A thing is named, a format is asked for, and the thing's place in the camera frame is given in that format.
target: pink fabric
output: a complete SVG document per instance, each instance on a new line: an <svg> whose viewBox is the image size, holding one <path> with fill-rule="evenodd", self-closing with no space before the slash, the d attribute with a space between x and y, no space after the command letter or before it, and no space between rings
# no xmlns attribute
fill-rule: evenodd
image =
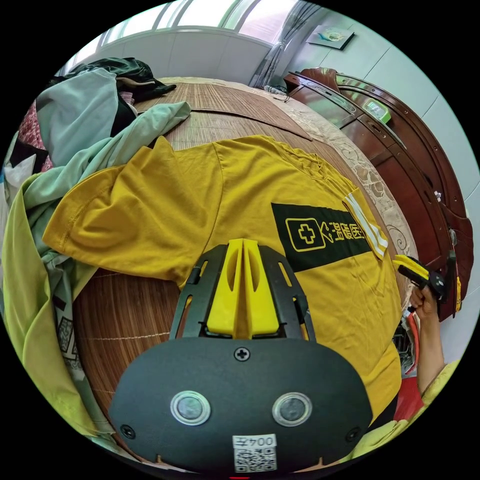
<svg viewBox="0 0 480 480"><path fill-rule="evenodd" d="M127 104L134 104L133 93L131 91L121 91L120 96L125 100Z"/></svg>
<svg viewBox="0 0 480 480"><path fill-rule="evenodd" d="M23 117L20 127L18 128L18 140L37 149L46 150L42 141L42 136L40 135L40 125L37 117L37 104L35 101L31 104L25 117ZM53 166L54 165L52 164L50 157L47 156L45 162L43 162L41 171L46 172L47 170L53 168Z"/></svg>

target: pile of clothes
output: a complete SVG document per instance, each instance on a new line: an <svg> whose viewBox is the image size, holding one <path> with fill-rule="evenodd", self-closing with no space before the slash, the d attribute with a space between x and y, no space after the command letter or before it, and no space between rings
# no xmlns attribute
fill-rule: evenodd
<svg viewBox="0 0 480 480"><path fill-rule="evenodd" d="M0 307L10 339L36 386L63 418L110 446L115 445L113 429L83 372L72 322L72 302L82 285L72 290L76 283L71 279L78 276L84 285L95 269L53 251L42 235L59 201L77 183L125 164L190 115L190 106L180 102L156 105L138 116L134 101L175 88L155 80L148 65L134 58L78 65L65 77L55 77L35 99L0 174ZM20 324L5 319L12 309ZM42 345L39 352L32 340L39 338L58 343ZM66 369L54 375L51 365L58 365L59 356ZM58 385L71 385L70 404L59 401Z"/></svg>

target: bed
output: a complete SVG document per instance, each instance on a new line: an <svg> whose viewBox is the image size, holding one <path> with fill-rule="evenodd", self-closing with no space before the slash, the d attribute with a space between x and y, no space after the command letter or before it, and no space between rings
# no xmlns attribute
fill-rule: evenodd
<svg viewBox="0 0 480 480"><path fill-rule="evenodd" d="M157 103L188 101L190 117L166 138L175 150L222 139L267 135L316 153L359 186L389 240L390 256L416 256L410 228L385 182L338 128L306 105L240 83L193 77L160 78L177 88L134 104L141 115ZM410 284L397 275L402 306ZM148 348L168 339L179 290L173 282L99 269L73 304L75 337L101 410L108 408L122 373Z"/></svg>

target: white stripe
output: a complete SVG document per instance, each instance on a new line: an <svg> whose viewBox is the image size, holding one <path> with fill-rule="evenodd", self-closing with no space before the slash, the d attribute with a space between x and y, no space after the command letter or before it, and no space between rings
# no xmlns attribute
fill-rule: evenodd
<svg viewBox="0 0 480 480"><path fill-rule="evenodd" d="M353 208L354 212L356 213L356 216L358 217L358 221L360 222L360 226L362 227L363 231L368 235L368 238L371 240L371 243L373 245L373 248L376 250L378 255L383 258L384 253L380 250L379 244L377 243L377 239L375 238L374 233L372 232L372 229L370 228L370 224L366 222L365 217L363 215L362 209L358 208L358 204L356 201L352 201L351 193L345 197L346 201L351 205Z"/></svg>
<svg viewBox="0 0 480 480"><path fill-rule="evenodd" d="M378 241L378 243L384 247L385 249L389 246L389 243L388 241L384 240L382 238L382 234L380 233L379 229L377 228L376 225L373 225L373 223L370 223L366 217L366 215L364 214L363 210L362 210L362 207L359 205L359 203L357 202L357 200L355 199L355 197L350 193L349 194L349 197L350 199L356 204L356 206L358 207L358 209L360 210L361 214L363 215L363 218L365 219L366 222L368 222L368 224L370 225L371 229L373 230L373 232L375 233L376 235L376 239Z"/></svg>

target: framed picture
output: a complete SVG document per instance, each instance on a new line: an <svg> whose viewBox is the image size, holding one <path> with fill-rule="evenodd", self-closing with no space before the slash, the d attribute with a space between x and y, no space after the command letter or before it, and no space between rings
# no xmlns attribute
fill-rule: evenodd
<svg viewBox="0 0 480 480"><path fill-rule="evenodd" d="M318 26L308 37L307 42L332 49L343 50L353 38L355 32L334 26Z"/></svg>

